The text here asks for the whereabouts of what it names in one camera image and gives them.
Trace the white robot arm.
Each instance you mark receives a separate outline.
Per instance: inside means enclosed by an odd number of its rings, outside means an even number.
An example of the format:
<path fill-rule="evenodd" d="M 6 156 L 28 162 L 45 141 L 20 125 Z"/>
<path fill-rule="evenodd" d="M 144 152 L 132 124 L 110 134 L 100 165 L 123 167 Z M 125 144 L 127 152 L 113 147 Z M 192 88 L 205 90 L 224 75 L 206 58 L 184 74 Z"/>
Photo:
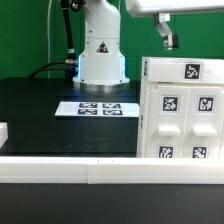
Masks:
<path fill-rule="evenodd" d="M 120 51 L 119 10 L 107 0 L 59 0 L 65 21 L 71 79 L 76 86 L 109 89 L 129 82 L 125 58 Z M 172 14 L 224 10 L 224 0 L 125 0 L 133 17 L 154 18 L 154 24 L 167 50 L 178 47 L 178 35 L 168 26 Z M 74 50 L 69 13 L 85 11 L 85 48 Z"/>

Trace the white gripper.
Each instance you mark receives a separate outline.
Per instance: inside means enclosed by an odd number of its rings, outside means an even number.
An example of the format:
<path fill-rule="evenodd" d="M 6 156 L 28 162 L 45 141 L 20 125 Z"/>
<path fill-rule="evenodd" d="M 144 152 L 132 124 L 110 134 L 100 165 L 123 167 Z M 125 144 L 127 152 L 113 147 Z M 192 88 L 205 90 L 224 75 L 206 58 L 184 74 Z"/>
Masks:
<path fill-rule="evenodd" d="M 170 14 L 224 11 L 224 0 L 125 0 L 125 3 L 132 17 L 154 15 L 154 25 L 166 50 L 179 46 L 178 35 L 168 25 Z"/>

